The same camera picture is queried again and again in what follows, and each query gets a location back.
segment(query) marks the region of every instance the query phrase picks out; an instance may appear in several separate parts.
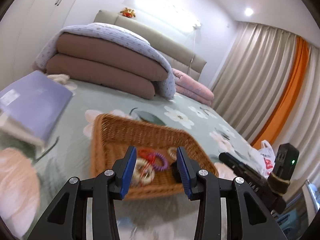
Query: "white wardrobe door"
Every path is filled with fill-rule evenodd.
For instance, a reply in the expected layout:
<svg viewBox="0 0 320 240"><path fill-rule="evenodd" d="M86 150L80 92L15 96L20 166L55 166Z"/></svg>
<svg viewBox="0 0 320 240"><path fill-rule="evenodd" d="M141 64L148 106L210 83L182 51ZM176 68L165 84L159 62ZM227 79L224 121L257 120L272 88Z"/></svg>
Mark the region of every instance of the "white wardrobe door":
<svg viewBox="0 0 320 240"><path fill-rule="evenodd" d="M54 12L46 25L42 44L46 44L53 35L62 29L75 1L76 0L61 0L59 5L55 7Z"/></svg>
<svg viewBox="0 0 320 240"><path fill-rule="evenodd" d="M0 22L0 90L14 81L13 61L20 30L35 0L14 0Z"/></svg>
<svg viewBox="0 0 320 240"><path fill-rule="evenodd" d="M35 0L20 32L13 63L14 80L32 72L32 64L43 47L43 35L57 0Z"/></svg>

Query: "wicker basket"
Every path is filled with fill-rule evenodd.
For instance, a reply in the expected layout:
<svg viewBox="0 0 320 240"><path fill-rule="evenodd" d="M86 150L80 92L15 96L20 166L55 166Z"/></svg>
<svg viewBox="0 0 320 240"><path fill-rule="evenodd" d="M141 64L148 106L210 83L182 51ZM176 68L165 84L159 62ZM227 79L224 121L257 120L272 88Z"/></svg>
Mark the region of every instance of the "wicker basket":
<svg viewBox="0 0 320 240"><path fill-rule="evenodd" d="M167 153L169 147L183 146L191 159L201 168L218 176L212 164L197 141L183 130L158 126L146 122L129 120L111 114L101 114L94 121L91 144L91 173L97 176L111 169L117 159L124 157L129 145L150 147L163 154L169 163L174 160ZM156 172L150 185L131 187L125 199L145 199L174 195L183 192L181 183L176 183L171 169Z"/></svg>

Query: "purple spiral hair tie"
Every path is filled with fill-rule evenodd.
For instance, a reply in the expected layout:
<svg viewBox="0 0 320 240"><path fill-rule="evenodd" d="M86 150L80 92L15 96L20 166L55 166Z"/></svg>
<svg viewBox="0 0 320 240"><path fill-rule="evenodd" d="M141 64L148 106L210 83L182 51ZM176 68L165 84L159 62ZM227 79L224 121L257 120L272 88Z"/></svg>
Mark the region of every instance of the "purple spiral hair tie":
<svg viewBox="0 0 320 240"><path fill-rule="evenodd" d="M166 170L168 168L169 163L168 163L167 159L162 154L160 154L160 153L152 153L152 155L155 156L155 157L158 157L163 163L162 166L153 163L152 167L156 171L164 171L164 170Z"/></svg>

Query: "white label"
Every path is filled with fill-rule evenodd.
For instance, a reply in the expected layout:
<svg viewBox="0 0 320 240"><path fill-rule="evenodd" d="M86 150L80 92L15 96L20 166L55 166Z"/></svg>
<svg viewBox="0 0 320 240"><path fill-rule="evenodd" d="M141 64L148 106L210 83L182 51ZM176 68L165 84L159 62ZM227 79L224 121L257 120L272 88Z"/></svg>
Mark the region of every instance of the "white label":
<svg viewBox="0 0 320 240"><path fill-rule="evenodd" d="M0 98L0 103L3 104L4 106L8 106L14 100L16 100L19 96L20 94L16 90L11 89Z"/></svg>

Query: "pink folded blanket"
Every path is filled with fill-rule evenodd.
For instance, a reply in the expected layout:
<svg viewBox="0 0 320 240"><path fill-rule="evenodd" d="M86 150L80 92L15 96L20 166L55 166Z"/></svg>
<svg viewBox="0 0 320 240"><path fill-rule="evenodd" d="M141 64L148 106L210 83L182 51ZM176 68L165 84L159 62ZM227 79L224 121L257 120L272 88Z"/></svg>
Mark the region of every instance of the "pink folded blanket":
<svg viewBox="0 0 320 240"><path fill-rule="evenodd" d="M207 106L210 106L212 104L211 101L207 100L207 99L204 99L203 97L201 96L198 96L197 94L195 94L194 92L186 89L186 88L183 88L179 85L176 84L176 90L178 93L182 94L182 95L185 95L186 97L188 98L192 98L193 100L195 101L198 101L202 104L205 104Z"/></svg>
<svg viewBox="0 0 320 240"><path fill-rule="evenodd" d="M195 81L192 77L181 72L180 70L174 68L172 70L175 76L174 82L176 83L176 85L190 90L194 94L212 102L212 100L214 99L214 95L206 86L199 83L198 81Z"/></svg>

